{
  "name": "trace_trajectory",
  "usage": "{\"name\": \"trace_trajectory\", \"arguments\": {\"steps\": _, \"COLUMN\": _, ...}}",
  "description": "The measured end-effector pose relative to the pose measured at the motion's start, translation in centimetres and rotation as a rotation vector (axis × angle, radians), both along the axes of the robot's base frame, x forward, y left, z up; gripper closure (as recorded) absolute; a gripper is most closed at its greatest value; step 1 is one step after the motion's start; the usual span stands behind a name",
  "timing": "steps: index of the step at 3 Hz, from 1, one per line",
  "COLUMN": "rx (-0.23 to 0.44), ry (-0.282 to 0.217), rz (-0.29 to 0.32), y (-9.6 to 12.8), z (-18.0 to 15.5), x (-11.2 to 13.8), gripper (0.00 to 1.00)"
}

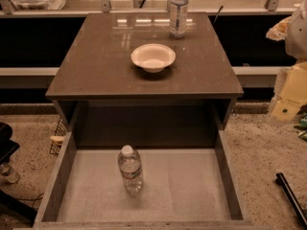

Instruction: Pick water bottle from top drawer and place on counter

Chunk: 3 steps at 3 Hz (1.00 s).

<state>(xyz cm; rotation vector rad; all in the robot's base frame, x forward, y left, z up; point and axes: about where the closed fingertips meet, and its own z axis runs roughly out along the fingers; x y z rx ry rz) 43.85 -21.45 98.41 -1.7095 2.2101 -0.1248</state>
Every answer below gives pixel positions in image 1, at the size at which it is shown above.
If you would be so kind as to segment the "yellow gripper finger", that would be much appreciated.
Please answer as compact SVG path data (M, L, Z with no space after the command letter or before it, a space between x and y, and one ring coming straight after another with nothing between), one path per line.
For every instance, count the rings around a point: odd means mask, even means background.
M284 40L286 37L290 20L291 17L288 16L279 21L278 23L276 23L272 28L269 28L269 30L266 33L266 38L274 41Z

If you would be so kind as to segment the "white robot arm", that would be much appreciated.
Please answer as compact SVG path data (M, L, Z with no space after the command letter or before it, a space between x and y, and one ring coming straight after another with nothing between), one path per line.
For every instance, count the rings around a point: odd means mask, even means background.
M266 33L266 38L285 41L286 54L298 61L307 60L307 1L295 4L291 16L282 19Z

